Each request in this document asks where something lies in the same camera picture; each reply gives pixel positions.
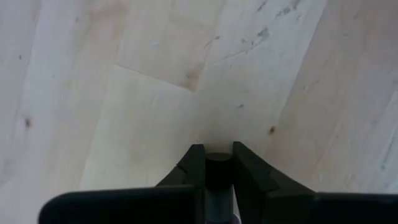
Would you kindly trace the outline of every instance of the wooden floor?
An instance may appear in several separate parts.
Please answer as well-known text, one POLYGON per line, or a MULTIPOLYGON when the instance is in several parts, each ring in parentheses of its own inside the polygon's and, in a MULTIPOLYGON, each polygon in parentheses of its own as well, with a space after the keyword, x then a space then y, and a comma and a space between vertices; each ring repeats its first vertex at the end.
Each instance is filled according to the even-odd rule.
POLYGON ((0 223, 242 141, 313 190, 398 193, 398 1, 0 0, 0 223))

